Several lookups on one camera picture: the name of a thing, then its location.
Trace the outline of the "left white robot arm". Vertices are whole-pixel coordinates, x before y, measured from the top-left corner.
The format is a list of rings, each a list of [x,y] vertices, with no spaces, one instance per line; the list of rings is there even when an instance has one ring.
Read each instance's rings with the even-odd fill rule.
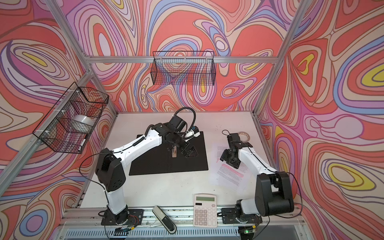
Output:
[[[132,142],[114,150],[105,148],[99,153],[96,175],[105,188],[107,210],[117,222],[127,219],[129,214],[123,191],[125,168],[162,144],[176,147],[186,158],[196,157],[197,150],[189,143],[200,135],[199,128],[195,126],[196,118],[196,111],[192,108],[180,108],[167,123],[149,125],[145,133]]]

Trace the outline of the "blue file folder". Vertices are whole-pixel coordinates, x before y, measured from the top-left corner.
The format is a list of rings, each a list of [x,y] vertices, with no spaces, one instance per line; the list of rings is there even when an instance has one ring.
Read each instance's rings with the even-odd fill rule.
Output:
[[[135,159],[131,163],[129,176],[207,171],[209,166],[204,133],[201,132],[189,143],[195,146],[197,157],[177,158],[166,145],[160,145]]]

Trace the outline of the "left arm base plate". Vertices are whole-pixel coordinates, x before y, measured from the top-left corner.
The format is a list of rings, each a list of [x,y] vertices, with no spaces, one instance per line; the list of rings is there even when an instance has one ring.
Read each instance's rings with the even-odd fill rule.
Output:
[[[141,225],[144,209],[128,209],[123,210],[120,214],[114,215],[111,210],[106,209],[98,213],[102,218],[102,226],[138,226]]]

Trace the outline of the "printed paper files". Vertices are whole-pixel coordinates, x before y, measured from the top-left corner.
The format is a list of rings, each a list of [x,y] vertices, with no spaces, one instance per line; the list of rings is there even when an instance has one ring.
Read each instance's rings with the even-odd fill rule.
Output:
[[[245,193],[253,177],[249,168],[241,163],[238,169],[229,166],[220,160],[226,147],[214,146],[210,172],[210,183],[215,186],[230,188],[239,194]]]

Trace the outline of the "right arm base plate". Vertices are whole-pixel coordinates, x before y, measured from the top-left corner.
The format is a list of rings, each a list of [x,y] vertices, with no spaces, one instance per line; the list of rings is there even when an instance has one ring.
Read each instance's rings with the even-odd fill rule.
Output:
[[[238,208],[221,208],[223,224],[252,224],[258,226],[263,222],[262,217],[256,214],[244,214]]]

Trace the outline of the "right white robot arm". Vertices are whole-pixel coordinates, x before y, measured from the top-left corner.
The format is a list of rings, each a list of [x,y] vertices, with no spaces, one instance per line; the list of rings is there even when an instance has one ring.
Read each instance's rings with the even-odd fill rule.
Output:
[[[294,211],[290,176],[265,162],[248,142],[229,141],[221,161],[233,168],[245,164],[256,178],[255,196],[238,201],[244,215],[277,216]]]

